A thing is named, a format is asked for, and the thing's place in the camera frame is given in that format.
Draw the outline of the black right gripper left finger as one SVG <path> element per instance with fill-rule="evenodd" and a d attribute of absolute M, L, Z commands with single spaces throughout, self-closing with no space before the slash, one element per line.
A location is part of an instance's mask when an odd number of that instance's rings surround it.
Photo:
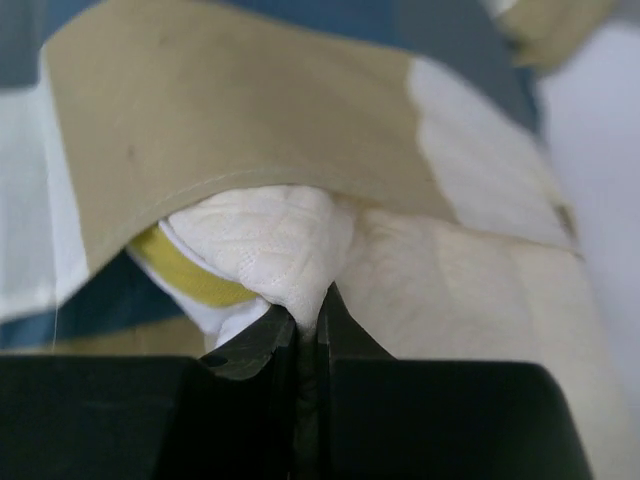
<path fill-rule="evenodd" d="M 5 479 L 283 479 L 296 327 L 280 307 L 201 358 L 5 356 Z"/>

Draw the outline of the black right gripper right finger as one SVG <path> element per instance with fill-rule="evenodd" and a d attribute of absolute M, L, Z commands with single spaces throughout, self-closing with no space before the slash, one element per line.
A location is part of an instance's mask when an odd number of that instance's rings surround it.
<path fill-rule="evenodd" d="M 318 318 L 325 479 L 589 479 L 566 399 L 543 367 L 399 360 L 331 287 Z"/>

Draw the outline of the cream and yellow pillow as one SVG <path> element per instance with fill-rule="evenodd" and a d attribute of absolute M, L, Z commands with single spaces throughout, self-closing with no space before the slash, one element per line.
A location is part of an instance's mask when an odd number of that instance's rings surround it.
<path fill-rule="evenodd" d="M 564 391 L 599 479 L 634 475 L 633 443 L 580 257 L 403 216 L 306 186 L 232 190 L 176 212 L 129 252 L 225 343 L 270 305 L 304 339 L 336 284 L 405 358 L 531 360 Z"/>

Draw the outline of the blue beige patchwork pillowcase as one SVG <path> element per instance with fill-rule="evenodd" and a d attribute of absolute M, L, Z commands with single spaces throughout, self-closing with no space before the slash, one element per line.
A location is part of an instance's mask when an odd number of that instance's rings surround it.
<path fill-rule="evenodd" d="M 306 186 L 566 250 L 532 83 L 610 1 L 5 1 L 1 347 L 218 343 L 135 261 L 159 220 Z"/>

